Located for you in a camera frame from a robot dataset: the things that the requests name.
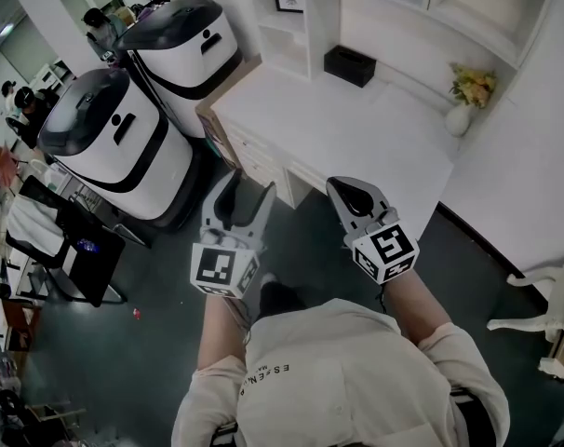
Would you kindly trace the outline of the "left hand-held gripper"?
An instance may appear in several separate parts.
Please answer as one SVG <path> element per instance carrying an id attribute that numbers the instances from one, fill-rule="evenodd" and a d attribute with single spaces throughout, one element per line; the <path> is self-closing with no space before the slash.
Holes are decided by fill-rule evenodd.
<path id="1" fill-rule="evenodd" d="M 249 217 L 232 223 L 242 170 L 222 177 L 202 204 L 200 241 L 193 244 L 190 282 L 205 294 L 242 299 L 260 267 L 262 241 L 276 200 L 276 185 L 262 191 Z"/>

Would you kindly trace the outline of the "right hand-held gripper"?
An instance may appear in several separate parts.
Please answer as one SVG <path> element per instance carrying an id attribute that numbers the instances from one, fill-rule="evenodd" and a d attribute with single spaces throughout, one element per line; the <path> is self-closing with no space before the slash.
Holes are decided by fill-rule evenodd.
<path id="1" fill-rule="evenodd" d="M 327 179 L 326 190 L 346 232 L 344 245 L 371 279 L 383 285 L 413 268 L 420 253 L 418 244 L 404 229 L 396 209 L 388 209 L 378 187 L 334 176 Z"/>

